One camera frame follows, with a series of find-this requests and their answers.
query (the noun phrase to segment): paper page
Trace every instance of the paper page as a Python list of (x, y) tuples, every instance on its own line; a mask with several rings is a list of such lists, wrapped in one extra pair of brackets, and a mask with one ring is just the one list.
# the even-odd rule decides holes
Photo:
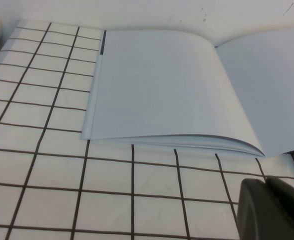
[(92, 139), (211, 135), (260, 148), (214, 46), (177, 31), (107, 31)]
[(294, 150), (294, 29), (241, 37), (217, 53), (264, 154)]

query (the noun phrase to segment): white grid surface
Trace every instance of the white grid surface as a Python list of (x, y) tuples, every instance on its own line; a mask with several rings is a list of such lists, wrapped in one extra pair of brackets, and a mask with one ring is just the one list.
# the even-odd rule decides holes
[(294, 161), (80, 140), (101, 30), (22, 21), (0, 52), (0, 240), (239, 239), (241, 181)]

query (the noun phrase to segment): grid mat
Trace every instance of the grid mat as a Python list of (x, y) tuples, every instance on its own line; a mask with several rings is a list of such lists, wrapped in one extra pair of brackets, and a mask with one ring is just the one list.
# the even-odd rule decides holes
[(80, 140), (101, 30), (22, 21), (0, 51), (0, 240), (239, 239), (241, 181), (294, 161)]

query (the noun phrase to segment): black binding strip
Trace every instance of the black binding strip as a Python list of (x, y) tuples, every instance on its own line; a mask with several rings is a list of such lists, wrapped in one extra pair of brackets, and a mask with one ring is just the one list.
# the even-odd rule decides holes
[(101, 43), (101, 49), (100, 49), (100, 55), (103, 55), (103, 54), (104, 54), (105, 39), (106, 39), (106, 30), (103, 31), (103, 37), (102, 37), (102, 43)]

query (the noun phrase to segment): dark plastic device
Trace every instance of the dark plastic device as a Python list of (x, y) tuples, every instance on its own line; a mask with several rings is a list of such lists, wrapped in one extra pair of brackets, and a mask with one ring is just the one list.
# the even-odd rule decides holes
[(241, 182), (240, 240), (294, 240), (294, 188), (276, 177)]

